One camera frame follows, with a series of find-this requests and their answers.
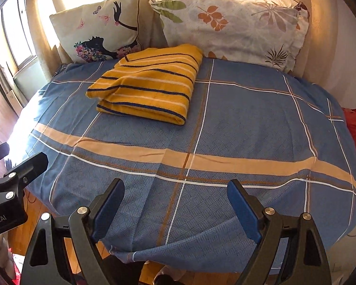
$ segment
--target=decorative pillow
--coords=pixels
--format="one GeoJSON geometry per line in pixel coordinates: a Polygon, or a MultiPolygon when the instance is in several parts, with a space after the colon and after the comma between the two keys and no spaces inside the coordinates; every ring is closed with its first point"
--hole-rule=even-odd
{"type": "Polygon", "coordinates": [[[149,0],[170,47],[288,72],[303,46],[309,12],[295,0],[149,0]]]}
{"type": "Polygon", "coordinates": [[[73,62],[122,58],[142,50],[139,0],[106,0],[50,15],[61,46],[73,62]]]}

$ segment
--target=towel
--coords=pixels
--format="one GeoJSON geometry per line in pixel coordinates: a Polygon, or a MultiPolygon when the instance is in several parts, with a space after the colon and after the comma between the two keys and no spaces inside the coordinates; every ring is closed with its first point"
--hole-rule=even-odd
{"type": "Polygon", "coordinates": [[[131,53],[93,83],[86,96],[100,99],[100,112],[183,125],[201,61],[201,50],[190,44],[131,53]]]}

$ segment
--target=mattress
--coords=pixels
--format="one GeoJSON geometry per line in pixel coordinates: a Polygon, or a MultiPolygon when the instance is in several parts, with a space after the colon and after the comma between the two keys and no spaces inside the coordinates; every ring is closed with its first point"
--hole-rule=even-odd
{"type": "MultiPolygon", "coordinates": [[[[117,60],[64,66],[31,99],[8,141],[8,168],[44,152],[28,189],[60,215],[114,178],[125,196],[103,239],[124,262],[241,272],[255,243],[226,183],[281,214],[311,213],[329,248],[356,225],[356,150],[337,101],[275,69],[204,58],[183,126],[96,111],[87,88],[117,60]]],[[[272,271],[282,263],[281,241],[272,271]]]]}

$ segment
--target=bolt head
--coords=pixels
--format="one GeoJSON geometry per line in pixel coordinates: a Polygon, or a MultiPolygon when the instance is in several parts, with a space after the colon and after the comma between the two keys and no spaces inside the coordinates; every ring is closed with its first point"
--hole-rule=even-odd
{"type": "Polygon", "coordinates": [[[87,207],[78,208],[78,214],[85,214],[88,211],[87,207]]]}
{"type": "Polygon", "coordinates": [[[307,220],[307,221],[311,220],[311,214],[310,214],[310,213],[305,212],[305,213],[302,215],[302,217],[303,217],[305,220],[307,220]]]}
{"type": "Polygon", "coordinates": [[[42,221],[46,221],[46,220],[49,219],[49,217],[50,217],[50,213],[47,213],[47,212],[42,213],[42,215],[41,215],[41,220],[42,220],[42,221]]]}
{"type": "Polygon", "coordinates": [[[14,192],[10,191],[8,193],[5,194],[5,198],[6,199],[12,199],[14,197],[14,192]]]}
{"type": "Polygon", "coordinates": [[[268,214],[268,215],[273,215],[275,212],[276,211],[271,207],[265,208],[265,213],[268,214]]]}

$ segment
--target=blue gripper pad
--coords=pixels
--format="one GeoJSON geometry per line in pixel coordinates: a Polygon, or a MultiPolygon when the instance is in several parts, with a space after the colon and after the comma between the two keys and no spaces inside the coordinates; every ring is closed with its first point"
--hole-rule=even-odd
{"type": "Polygon", "coordinates": [[[227,184],[227,196],[247,237],[258,244],[262,239],[258,229],[258,218],[233,181],[227,184]]]}
{"type": "Polygon", "coordinates": [[[94,219],[94,230],[91,238],[97,243],[107,234],[109,227],[117,213],[117,210],[124,198],[125,186],[122,180],[119,180],[108,196],[107,200],[101,206],[96,218],[94,219]]]}

